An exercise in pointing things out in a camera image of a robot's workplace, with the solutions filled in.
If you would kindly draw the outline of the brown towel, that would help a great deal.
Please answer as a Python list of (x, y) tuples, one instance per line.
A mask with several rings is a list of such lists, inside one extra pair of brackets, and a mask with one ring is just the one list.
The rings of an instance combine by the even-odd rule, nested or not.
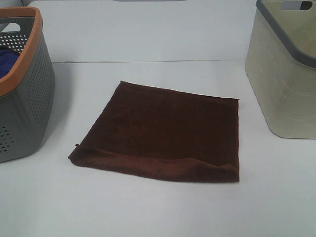
[(157, 180), (239, 181), (238, 99), (122, 81), (72, 164)]

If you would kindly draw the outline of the blue towel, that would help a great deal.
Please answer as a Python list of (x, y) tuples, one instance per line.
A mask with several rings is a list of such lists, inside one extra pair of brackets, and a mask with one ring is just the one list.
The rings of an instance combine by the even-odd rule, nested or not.
[(5, 77), (15, 62), (17, 61), (19, 54), (10, 51), (10, 50), (1, 50), (0, 51), (0, 78)]

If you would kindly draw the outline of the grey basket with orange rim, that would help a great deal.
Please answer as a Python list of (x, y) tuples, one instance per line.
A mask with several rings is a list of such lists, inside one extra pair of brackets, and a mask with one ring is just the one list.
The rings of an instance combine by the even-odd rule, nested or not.
[(38, 8), (1, 8), (0, 22), (20, 27), (0, 34), (2, 50), (17, 56), (0, 78), (0, 160), (5, 162), (39, 149), (51, 113), (55, 74)]

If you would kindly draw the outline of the beige basket with grey rim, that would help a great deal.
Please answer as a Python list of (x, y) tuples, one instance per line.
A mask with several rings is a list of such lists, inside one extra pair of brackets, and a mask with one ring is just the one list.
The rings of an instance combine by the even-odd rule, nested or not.
[(245, 71), (272, 133), (315, 139), (315, 1), (256, 1)]

